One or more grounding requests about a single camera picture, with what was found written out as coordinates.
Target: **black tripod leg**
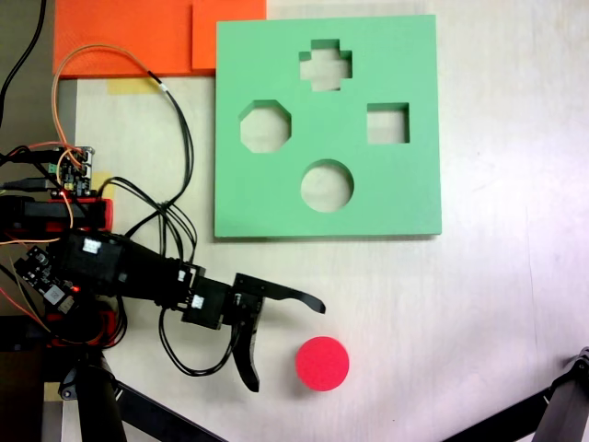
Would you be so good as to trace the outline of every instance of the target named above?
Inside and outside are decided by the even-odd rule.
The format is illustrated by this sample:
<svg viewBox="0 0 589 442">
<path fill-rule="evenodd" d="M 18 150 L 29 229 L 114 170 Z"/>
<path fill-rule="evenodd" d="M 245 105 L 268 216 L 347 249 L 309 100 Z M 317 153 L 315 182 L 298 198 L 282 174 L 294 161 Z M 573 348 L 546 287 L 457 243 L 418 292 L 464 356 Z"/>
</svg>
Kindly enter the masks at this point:
<svg viewBox="0 0 589 442">
<path fill-rule="evenodd" d="M 117 402 L 123 421 L 161 442 L 226 442 L 121 382 Z"/>
<path fill-rule="evenodd" d="M 514 442 L 531 435 L 546 411 L 550 394 L 550 389 L 542 390 L 446 439 L 445 442 Z"/>
<path fill-rule="evenodd" d="M 589 416 L 586 381 L 571 378 L 552 394 L 533 442 L 581 442 Z"/>
<path fill-rule="evenodd" d="M 108 373 L 92 366 L 82 367 L 75 391 L 84 442 L 127 442 Z"/>
</svg>

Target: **square hole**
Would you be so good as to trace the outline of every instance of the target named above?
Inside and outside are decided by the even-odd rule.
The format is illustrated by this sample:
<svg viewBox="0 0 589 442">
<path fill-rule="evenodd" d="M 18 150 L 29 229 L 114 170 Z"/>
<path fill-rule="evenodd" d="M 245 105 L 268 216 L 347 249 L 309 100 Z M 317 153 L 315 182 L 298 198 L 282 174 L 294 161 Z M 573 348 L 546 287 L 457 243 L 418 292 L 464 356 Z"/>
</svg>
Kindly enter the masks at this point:
<svg viewBox="0 0 589 442">
<path fill-rule="evenodd" d="M 366 117 L 369 145 L 410 141 L 409 103 L 372 103 Z"/>
</svg>

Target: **octagonal hole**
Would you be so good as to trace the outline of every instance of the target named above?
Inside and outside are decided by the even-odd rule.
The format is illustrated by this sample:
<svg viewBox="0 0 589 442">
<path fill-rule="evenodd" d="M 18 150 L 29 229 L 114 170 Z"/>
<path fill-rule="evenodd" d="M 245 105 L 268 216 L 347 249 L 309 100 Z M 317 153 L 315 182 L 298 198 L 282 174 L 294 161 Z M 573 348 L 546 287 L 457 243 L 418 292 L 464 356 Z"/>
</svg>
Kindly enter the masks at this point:
<svg viewBox="0 0 589 442">
<path fill-rule="evenodd" d="M 335 212 L 351 199 L 353 177 L 339 161 L 322 159 L 313 163 L 301 183 L 305 203 L 318 212 Z"/>
<path fill-rule="evenodd" d="M 239 118 L 241 142 L 254 154 L 278 152 L 291 137 L 291 114 L 275 99 L 252 101 Z"/>
</svg>

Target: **yellow tape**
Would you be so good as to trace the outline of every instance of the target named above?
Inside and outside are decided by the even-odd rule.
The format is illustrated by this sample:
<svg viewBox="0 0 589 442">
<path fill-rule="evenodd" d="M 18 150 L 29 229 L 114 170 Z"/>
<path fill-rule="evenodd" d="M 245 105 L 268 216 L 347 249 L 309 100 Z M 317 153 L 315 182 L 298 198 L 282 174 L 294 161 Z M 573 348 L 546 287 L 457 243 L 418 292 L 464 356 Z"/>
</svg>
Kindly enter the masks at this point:
<svg viewBox="0 0 589 442">
<path fill-rule="evenodd" d="M 62 397 L 57 390 L 59 389 L 59 382 L 45 382 L 44 393 L 46 402 L 61 402 Z"/>
<path fill-rule="evenodd" d="M 158 94 L 159 87 L 153 78 L 109 78 L 107 79 L 109 95 Z"/>
</svg>

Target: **red disk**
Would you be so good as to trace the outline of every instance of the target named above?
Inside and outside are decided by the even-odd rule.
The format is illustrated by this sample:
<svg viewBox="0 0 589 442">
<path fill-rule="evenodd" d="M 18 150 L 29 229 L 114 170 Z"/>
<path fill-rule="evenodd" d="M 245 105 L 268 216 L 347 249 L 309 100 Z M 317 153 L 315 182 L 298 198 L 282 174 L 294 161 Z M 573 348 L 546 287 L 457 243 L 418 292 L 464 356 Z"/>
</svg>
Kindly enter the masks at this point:
<svg viewBox="0 0 589 442">
<path fill-rule="evenodd" d="M 333 390 L 346 379 L 350 368 L 348 352 L 339 341 L 327 336 L 313 338 L 296 354 L 296 373 L 315 391 Z"/>
</svg>

